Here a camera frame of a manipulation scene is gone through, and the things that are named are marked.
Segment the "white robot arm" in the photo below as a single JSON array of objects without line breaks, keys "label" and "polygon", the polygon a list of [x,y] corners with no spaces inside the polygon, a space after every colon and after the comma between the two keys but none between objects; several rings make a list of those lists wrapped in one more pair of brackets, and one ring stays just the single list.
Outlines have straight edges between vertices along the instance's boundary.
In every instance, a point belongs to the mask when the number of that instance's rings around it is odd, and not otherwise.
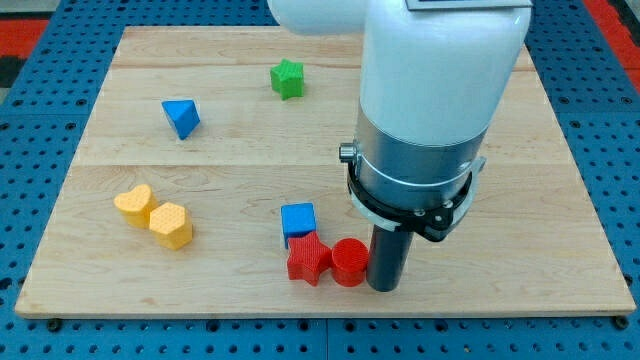
[{"label": "white robot arm", "polygon": [[363,37],[349,187],[359,207],[427,211],[478,172],[477,152],[527,35],[528,1],[269,0],[300,35]]}]

